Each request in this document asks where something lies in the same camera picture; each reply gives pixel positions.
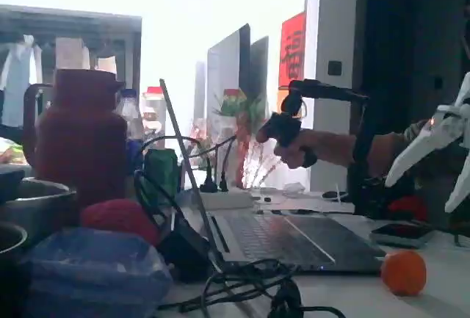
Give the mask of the person's right hand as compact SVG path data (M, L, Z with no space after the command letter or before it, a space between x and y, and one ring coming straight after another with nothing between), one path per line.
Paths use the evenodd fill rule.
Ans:
M353 135L303 129L288 147L276 145L274 154L290 169L295 169L303 166L306 159L303 147L306 147L319 160L347 167L353 160L355 141Z

